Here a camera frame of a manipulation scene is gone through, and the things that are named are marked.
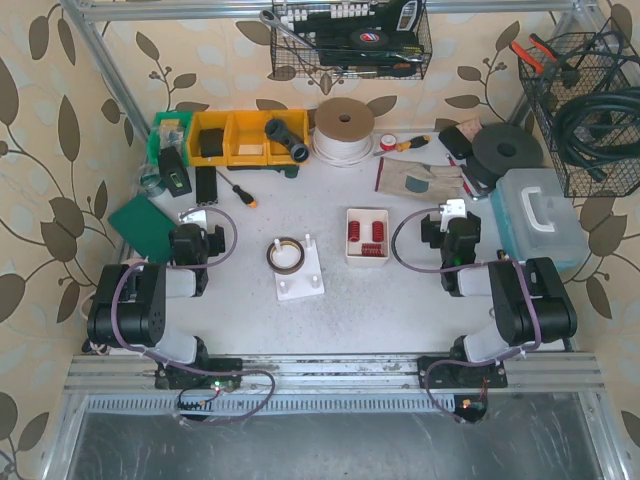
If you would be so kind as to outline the small red spring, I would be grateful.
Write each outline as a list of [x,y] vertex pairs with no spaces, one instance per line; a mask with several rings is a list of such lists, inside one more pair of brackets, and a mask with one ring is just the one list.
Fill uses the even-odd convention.
[[360,255],[366,258],[385,258],[385,247],[382,243],[362,243]]

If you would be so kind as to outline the white spring tray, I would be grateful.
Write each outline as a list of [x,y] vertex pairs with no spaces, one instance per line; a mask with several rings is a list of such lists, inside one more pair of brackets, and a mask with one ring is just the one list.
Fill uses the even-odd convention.
[[[348,222],[357,220],[361,226],[361,238],[358,243],[350,243],[347,239]],[[374,221],[382,221],[385,225],[385,240],[382,244],[385,247],[385,258],[366,258],[360,255],[362,243],[372,243],[371,224]],[[349,208],[346,211],[346,240],[345,240],[345,256],[349,267],[353,268],[380,268],[384,266],[390,257],[390,233],[389,233],[389,214],[384,209],[371,208]]]

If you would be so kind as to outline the brown tape roll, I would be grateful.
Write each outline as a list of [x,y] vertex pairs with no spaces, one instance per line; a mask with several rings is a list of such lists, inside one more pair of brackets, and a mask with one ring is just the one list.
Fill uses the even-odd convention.
[[266,259],[275,273],[291,275],[303,266],[305,252],[302,245],[293,238],[276,238],[267,248]]

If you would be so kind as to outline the large red spring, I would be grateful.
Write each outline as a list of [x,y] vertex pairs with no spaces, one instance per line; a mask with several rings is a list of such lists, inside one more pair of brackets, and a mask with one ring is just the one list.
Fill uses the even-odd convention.
[[348,222],[347,239],[350,243],[358,243],[361,238],[361,226],[357,220]]

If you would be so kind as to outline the white peg fixture plate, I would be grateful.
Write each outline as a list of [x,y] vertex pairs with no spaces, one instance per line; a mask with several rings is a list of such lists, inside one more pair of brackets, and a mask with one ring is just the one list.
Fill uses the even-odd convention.
[[305,252],[303,266],[291,275],[274,273],[276,295],[279,301],[288,301],[318,296],[325,293],[316,240],[306,234],[297,240]]

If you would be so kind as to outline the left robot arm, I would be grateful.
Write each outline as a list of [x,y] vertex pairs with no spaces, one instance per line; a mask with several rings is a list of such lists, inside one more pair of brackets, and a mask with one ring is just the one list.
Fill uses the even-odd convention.
[[167,265],[136,260],[134,269],[125,264],[103,268],[88,314],[88,340],[111,349],[126,343],[157,357],[157,389],[232,391],[241,384],[232,373],[242,369],[242,361],[211,357],[201,338],[166,319],[169,298],[198,298],[205,292],[209,276],[203,265],[226,251],[224,228],[208,232],[185,223],[171,230],[168,240]]

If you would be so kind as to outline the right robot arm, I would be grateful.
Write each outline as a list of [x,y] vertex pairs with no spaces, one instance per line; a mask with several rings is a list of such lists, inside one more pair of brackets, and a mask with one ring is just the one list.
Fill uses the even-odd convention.
[[421,388],[505,388],[506,358],[575,334],[577,314],[550,258],[476,263],[481,219],[472,213],[441,221],[425,216],[420,227],[421,241],[440,251],[445,292],[486,296],[493,314],[480,330],[458,337],[446,356],[418,359]]

